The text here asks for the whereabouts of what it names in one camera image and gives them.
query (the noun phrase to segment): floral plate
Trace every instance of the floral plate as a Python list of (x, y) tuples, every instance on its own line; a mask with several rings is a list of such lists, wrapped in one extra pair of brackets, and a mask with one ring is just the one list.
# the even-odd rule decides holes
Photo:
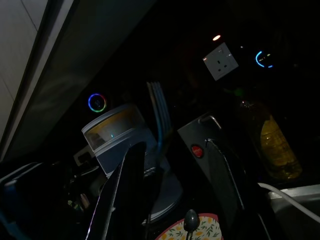
[[(212, 213), (199, 214), (200, 225), (193, 232), (192, 240), (223, 240), (218, 216)], [(155, 240), (185, 240), (184, 220), (181, 219), (167, 228)]]

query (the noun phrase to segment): plastic bottle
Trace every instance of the plastic bottle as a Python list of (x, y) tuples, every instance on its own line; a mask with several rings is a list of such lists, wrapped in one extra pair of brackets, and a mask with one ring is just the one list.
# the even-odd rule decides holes
[[(236, 90), (242, 97), (243, 92)], [(271, 177), (288, 180), (297, 178), (302, 168), (272, 114), (260, 102), (240, 100), (242, 119), (262, 163)]]

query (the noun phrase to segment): power cord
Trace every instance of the power cord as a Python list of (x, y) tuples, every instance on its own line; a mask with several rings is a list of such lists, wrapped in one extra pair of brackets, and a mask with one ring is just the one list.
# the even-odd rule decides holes
[(279, 196), (281, 196), (284, 200), (288, 201), (290, 204), (292, 204), (293, 206), (295, 206), (297, 209), (299, 209), (301, 212), (303, 212), (304, 214), (306, 214), (307, 216), (309, 216), (310, 218), (312, 218), (313, 220), (315, 220), (316, 222), (320, 223), (320, 217), (316, 214), (314, 214), (312, 211), (310, 211), (309, 209), (305, 208), (304, 206), (302, 206), (300, 203), (298, 203), (297, 201), (295, 201), (292, 197), (290, 197), (288, 194), (280, 191), (279, 189), (277, 189), (274, 186), (271, 186), (269, 184), (265, 184), (265, 183), (261, 183), (258, 182), (259, 186), (261, 188), (264, 189), (268, 189), (276, 194), (278, 194)]

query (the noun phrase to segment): electrical outlet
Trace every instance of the electrical outlet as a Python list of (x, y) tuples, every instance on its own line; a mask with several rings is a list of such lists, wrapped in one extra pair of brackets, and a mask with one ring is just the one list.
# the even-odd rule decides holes
[(203, 61), (216, 81), (239, 66), (225, 42), (205, 56)]

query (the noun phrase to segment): glowing ring light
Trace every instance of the glowing ring light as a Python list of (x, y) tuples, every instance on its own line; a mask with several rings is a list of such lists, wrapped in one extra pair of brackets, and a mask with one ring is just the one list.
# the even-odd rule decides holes
[(258, 54), (255, 56), (255, 61), (256, 61), (256, 63), (260, 66), (260, 67), (265, 67), (264, 65), (262, 65), (259, 61), (258, 61), (258, 57), (259, 57), (259, 55), (260, 54), (262, 54), (262, 51), (260, 51), (260, 52), (258, 52)]
[[(94, 96), (100, 96), (100, 97), (103, 99), (104, 105), (103, 105), (103, 108), (102, 108), (101, 110), (94, 110), (93, 107), (91, 106), (90, 101), (91, 101), (92, 97), (94, 97)], [(107, 100), (106, 100), (105, 97), (102, 96), (101, 94), (94, 93), (94, 94), (92, 94), (92, 95), (89, 97), (89, 99), (88, 99), (88, 106), (89, 106), (89, 108), (91, 109), (91, 111), (93, 111), (93, 112), (95, 112), (95, 113), (100, 113), (100, 112), (102, 112), (103, 110), (105, 110), (105, 108), (106, 108), (106, 106), (107, 106)]]

